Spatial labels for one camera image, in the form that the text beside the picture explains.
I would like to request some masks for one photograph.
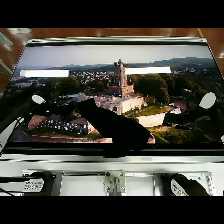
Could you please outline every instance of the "television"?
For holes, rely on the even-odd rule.
[[[205,38],[29,40],[2,102],[13,111],[38,92],[58,108],[93,98],[98,107],[135,120],[152,136],[146,154],[222,152],[223,77]],[[215,99],[202,108],[206,94]],[[5,152],[100,151],[113,145],[75,110],[66,118],[60,109],[34,112],[23,125]]]

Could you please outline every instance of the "sky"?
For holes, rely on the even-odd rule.
[[[26,47],[18,66],[65,66],[111,64],[119,58],[125,63],[144,63],[171,58],[212,58],[207,46],[187,45],[76,45]]]

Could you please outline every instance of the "floor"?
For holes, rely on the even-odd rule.
[[[192,36],[206,37],[222,74],[224,74],[224,28],[29,28],[30,33],[20,31],[13,34],[7,28],[0,28],[13,42],[11,49],[0,44],[0,59],[11,70],[14,69],[23,50],[25,39],[74,37],[74,36]],[[8,77],[0,71],[0,95]]]

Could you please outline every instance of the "wooden floor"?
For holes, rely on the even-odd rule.
[[[224,28],[30,28],[29,38],[74,37],[74,36],[192,36],[206,37],[224,74]],[[23,49],[22,38],[12,35],[7,29],[0,32],[14,43],[11,52],[0,45],[0,59],[13,69]],[[7,76],[0,73],[0,92],[7,83]]]

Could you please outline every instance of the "black cable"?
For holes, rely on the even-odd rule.
[[[8,191],[6,191],[6,190],[4,190],[4,189],[2,189],[2,188],[0,188],[0,191],[1,191],[1,192],[4,192],[4,193],[6,193],[6,194],[8,194],[8,195],[10,195],[10,196],[15,196],[15,195],[11,194],[10,192],[8,192]]]

